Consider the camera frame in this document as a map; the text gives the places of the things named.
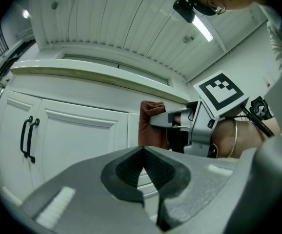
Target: red towel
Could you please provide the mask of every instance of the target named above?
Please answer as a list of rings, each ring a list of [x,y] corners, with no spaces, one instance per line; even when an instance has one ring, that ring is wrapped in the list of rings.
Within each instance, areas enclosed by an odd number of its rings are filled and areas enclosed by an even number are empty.
[[[154,127],[149,124],[150,117],[166,112],[163,102],[142,101],[139,120],[139,146],[156,146],[168,149],[165,128]]]

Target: black cap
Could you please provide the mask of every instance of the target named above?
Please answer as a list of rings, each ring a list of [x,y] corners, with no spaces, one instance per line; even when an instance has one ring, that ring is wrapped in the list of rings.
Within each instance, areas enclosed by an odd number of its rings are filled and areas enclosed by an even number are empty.
[[[197,0],[188,0],[189,3],[199,12],[206,16],[213,16],[215,11],[213,11],[208,6],[202,5],[201,3],[197,2]]]

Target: door handle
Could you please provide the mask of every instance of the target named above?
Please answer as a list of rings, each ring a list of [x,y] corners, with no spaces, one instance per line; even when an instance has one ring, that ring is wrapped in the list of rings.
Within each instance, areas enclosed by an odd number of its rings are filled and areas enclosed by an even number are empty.
[[[33,129],[34,129],[34,126],[38,126],[40,123],[40,120],[39,119],[36,119],[34,123],[32,123],[29,127],[29,132],[28,132],[28,139],[27,139],[27,155],[28,157],[30,157],[30,160],[32,161],[32,163],[35,163],[36,159],[35,157],[32,157],[30,155],[30,145],[31,145],[31,142],[32,142],[32,134],[33,134]]]
[[[25,130],[26,130],[26,124],[28,122],[33,122],[33,117],[30,116],[29,119],[24,121],[23,128],[22,128],[22,134],[20,135],[20,151],[24,154],[24,157],[27,158],[27,152],[23,150],[23,144],[24,144],[24,137],[25,137]]]

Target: ceiling light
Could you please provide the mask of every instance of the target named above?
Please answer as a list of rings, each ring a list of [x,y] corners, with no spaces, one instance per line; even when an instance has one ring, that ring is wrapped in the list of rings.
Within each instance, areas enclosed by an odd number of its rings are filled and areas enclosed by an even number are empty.
[[[24,18],[28,18],[28,17],[29,17],[28,11],[27,11],[27,10],[23,10],[22,16],[23,16]]]
[[[209,32],[209,30],[206,28],[206,26],[202,23],[202,21],[197,16],[195,16],[195,18],[193,20],[193,24],[205,36],[205,38],[208,41],[211,41],[212,39],[214,39],[212,34]]]

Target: black fan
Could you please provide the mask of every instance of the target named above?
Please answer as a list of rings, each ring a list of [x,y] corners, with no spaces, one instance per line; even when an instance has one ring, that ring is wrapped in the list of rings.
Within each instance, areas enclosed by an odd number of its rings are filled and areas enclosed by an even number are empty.
[[[250,104],[251,107],[249,108],[249,111],[255,114],[260,120],[266,120],[273,117],[269,111],[267,102],[261,96],[252,100]]]

